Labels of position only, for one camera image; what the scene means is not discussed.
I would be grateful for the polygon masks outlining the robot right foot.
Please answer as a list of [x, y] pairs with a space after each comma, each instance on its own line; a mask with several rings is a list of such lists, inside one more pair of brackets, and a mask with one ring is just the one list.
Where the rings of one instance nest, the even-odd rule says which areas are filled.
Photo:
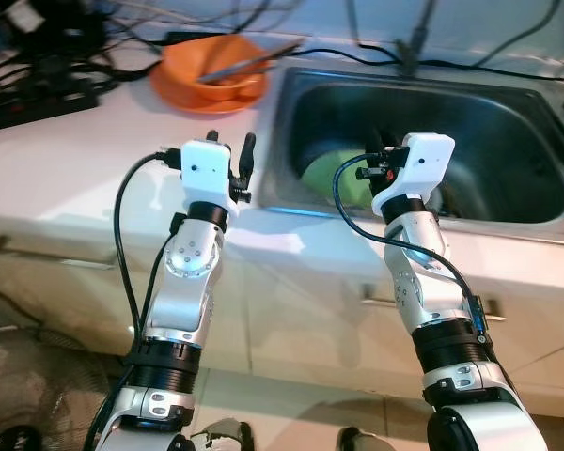
[[397, 448], [380, 435], [346, 427], [337, 435], [337, 451], [397, 451]]

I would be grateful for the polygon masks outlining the orange plastic plate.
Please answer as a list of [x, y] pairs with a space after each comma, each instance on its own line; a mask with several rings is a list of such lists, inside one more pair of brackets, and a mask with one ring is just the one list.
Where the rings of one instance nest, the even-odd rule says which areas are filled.
[[178, 83], [169, 81], [162, 72], [154, 71], [149, 74], [150, 86], [162, 102], [193, 115], [230, 115], [248, 109], [263, 98], [265, 91], [270, 87], [269, 79], [264, 74], [258, 76], [258, 79], [259, 82], [255, 86], [249, 87], [248, 95], [238, 95], [230, 100], [211, 101], [188, 91]]

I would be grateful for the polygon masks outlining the metal sink faucet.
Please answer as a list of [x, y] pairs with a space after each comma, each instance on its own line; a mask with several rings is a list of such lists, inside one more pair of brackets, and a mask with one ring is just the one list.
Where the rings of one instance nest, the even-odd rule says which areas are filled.
[[414, 27], [414, 33], [407, 41], [398, 41], [399, 67], [398, 76], [414, 78], [420, 66], [421, 49], [423, 49], [429, 34], [429, 21], [435, 11], [437, 0], [424, 0], [419, 21]]

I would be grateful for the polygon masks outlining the orange plastic bowl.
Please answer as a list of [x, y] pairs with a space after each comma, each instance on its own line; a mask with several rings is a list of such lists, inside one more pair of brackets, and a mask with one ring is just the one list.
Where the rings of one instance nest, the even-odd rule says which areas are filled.
[[264, 64], [223, 79], [216, 85], [201, 85], [196, 78], [263, 53], [256, 43], [241, 35], [210, 36], [165, 47], [161, 63], [153, 71], [164, 73], [169, 81], [206, 100], [230, 100], [238, 95], [248, 95], [249, 87], [259, 82], [258, 76], [268, 77], [268, 74], [256, 73], [256, 69], [264, 68]]

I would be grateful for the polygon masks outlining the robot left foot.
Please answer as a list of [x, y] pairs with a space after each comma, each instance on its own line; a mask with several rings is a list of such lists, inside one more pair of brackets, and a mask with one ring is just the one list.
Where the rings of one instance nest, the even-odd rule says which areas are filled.
[[196, 451], [257, 451], [251, 426], [235, 418], [213, 422], [189, 439]]

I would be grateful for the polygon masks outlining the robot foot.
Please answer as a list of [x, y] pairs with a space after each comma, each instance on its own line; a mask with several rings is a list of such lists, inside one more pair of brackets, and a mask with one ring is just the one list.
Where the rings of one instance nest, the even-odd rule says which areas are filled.
[[337, 451], [397, 451], [397, 448], [380, 435], [346, 427], [337, 435]]
[[257, 451], [251, 426], [235, 418], [213, 422], [189, 439], [196, 451]]

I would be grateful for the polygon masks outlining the white kitchen cabinet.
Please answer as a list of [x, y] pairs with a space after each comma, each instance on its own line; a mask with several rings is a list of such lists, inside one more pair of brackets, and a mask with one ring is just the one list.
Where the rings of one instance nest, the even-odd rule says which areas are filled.
[[[10, 246], [71, 257], [114, 254], [109, 226], [89, 229], [0, 219]], [[361, 303], [361, 284], [394, 298], [377, 244], [345, 225], [317, 224], [274, 252], [252, 235], [228, 244], [214, 292], [203, 365], [257, 377], [419, 397], [421, 366], [398, 309]], [[450, 235], [451, 262], [507, 321], [488, 319], [498, 361], [537, 415], [564, 417], [564, 246]], [[131, 320], [118, 270], [0, 257], [0, 291], [51, 328], [107, 355], [123, 355]]]

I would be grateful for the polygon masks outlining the taped wooden chopstick pair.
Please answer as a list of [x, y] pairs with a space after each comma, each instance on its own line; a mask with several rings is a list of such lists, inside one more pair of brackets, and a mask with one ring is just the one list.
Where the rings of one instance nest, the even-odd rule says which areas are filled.
[[236, 74], [247, 72], [249, 69], [269, 63], [271, 60], [276, 60], [278, 57], [286, 56], [293, 52], [295, 48], [301, 46], [303, 42], [303, 39], [299, 39], [299, 41], [281, 44], [281, 46], [269, 49], [269, 51], [265, 51], [261, 55], [249, 57], [249, 59], [239, 61], [239, 63], [234, 63], [224, 69], [208, 74], [201, 74], [201, 76], [196, 78], [196, 81], [201, 85], [216, 85], [216, 83], [223, 81], [223, 79], [234, 77]]

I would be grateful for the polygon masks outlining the stainless steel sink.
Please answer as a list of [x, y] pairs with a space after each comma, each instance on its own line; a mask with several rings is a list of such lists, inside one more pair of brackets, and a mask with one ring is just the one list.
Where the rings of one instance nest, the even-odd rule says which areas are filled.
[[564, 220], [564, 121], [545, 87], [481, 85], [386, 74], [291, 68], [285, 72], [255, 201], [264, 208], [335, 216], [334, 202], [301, 181], [324, 153], [363, 151], [391, 132], [454, 139], [444, 183], [472, 222]]

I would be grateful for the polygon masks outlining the green plate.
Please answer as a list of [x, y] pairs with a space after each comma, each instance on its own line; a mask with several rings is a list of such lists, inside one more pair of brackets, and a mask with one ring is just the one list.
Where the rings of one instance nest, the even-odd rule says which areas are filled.
[[[333, 202], [333, 175], [337, 169], [353, 156], [360, 155], [360, 151], [338, 150], [324, 153], [313, 160], [301, 175], [304, 185], [313, 192], [321, 194]], [[357, 210], [371, 210], [373, 193], [369, 189], [369, 181], [361, 180], [355, 176], [356, 169], [368, 167], [367, 162], [356, 162], [348, 167], [339, 178], [338, 191], [342, 205], [346, 208], [354, 207]]]

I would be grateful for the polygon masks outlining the black electronics pile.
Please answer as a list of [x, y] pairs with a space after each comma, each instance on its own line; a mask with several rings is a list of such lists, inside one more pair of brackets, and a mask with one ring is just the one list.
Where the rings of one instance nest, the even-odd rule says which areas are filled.
[[99, 0], [0, 0], [0, 69], [34, 74], [89, 72], [104, 52], [109, 13]]

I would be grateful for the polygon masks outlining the dark mesh floor fan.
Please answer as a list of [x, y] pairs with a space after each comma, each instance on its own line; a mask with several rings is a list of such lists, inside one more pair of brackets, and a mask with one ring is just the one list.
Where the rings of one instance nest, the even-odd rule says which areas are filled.
[[83, 451], [107, 391], [102, 361], [70, 336], [0, 326], [0, 451]]

